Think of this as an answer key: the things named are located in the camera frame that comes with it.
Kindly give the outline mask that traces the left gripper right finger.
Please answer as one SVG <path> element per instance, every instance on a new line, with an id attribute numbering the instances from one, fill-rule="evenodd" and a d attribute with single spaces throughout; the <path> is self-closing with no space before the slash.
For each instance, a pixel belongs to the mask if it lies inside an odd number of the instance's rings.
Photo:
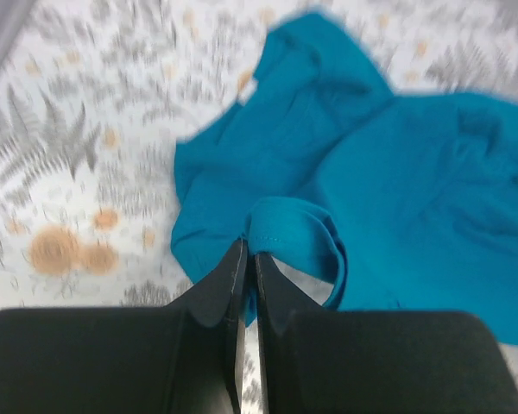
<path id="1" fill-rule="evenodd" d="M 455 311 L 327 310 L 255 258 L 267 413 L 518 413 L 494 336 Z"/>

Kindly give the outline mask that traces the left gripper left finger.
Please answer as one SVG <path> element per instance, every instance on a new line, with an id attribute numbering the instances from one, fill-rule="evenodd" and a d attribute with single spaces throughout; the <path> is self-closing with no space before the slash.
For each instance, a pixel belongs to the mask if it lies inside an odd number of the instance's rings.
<path id="1" fill-rule="evenodd" d="M 162 307 L 0 310 L 0 413 L 238 413 L 248 249 Z"/>

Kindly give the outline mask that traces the teal blue t shirt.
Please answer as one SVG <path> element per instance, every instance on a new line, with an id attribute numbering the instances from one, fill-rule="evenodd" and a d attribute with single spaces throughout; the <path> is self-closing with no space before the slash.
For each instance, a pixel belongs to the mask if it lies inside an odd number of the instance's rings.
<path id="1" fill-rule="evenodd" d="M 456 310 L 518 345 L 518 105 L 396 95 L 318 13 L 272 29 L 250 84 L 174 157 L 193 281 L 243 238 L 333 286 L 326 306 Z"/>

